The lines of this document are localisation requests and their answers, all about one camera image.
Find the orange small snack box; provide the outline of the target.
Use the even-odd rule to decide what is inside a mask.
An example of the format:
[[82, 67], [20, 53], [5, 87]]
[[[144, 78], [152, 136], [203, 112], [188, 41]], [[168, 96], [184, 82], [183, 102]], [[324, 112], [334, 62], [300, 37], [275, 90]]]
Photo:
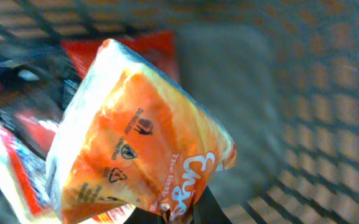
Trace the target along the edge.
[[59, 219], [131, 204], [190, 223], [216, 171], [236, 164], [224, 126], [153, 64], [107, 39], [63, 114], [46, 160]]

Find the dark red snack packet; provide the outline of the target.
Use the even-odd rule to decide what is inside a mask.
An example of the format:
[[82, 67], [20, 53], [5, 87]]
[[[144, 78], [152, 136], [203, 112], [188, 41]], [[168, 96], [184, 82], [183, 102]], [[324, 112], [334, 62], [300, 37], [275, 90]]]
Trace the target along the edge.
[[0, 55], [0, 121], [41, 159], [81, 78], [62, 48]]

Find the yellow snack bag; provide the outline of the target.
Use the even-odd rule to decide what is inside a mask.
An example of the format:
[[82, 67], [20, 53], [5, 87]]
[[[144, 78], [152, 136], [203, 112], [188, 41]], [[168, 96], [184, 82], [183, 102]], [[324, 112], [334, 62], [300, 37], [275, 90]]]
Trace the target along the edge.
[[0, 123], [0, 191], [20, 223], [61, 223], [45, 191], [45, 162]]

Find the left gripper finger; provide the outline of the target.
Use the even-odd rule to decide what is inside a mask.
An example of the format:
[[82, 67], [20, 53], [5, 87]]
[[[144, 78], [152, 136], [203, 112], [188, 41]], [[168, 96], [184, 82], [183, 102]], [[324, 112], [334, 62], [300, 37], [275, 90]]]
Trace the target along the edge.
[[208, 187], [206, 187], [202, 196], [194, 205], [194, 223], [232, 224]]

